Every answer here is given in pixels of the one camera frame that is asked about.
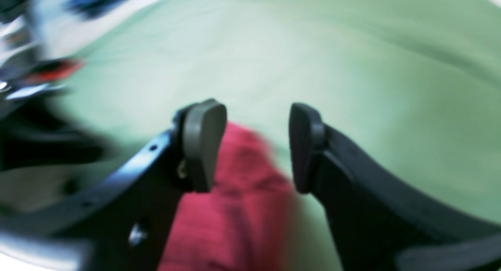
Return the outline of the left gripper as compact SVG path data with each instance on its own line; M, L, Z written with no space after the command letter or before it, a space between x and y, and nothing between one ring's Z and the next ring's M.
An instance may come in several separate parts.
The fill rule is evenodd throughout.
M108 142L66 119L47 99L32 99L1 115L1 170L85 164L105 156Z

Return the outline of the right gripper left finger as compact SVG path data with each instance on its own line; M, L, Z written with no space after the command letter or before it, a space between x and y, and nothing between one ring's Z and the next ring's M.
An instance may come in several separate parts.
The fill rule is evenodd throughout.
M227 108L209 99L101 182L1 222L2 271L155 271L184 193L214 184Z

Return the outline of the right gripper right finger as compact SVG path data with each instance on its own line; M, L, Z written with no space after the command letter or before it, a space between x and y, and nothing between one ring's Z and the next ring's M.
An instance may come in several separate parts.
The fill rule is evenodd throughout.
M433 199L293 103L290 160L297 192L322 205L345 271L499 271L500 225Z

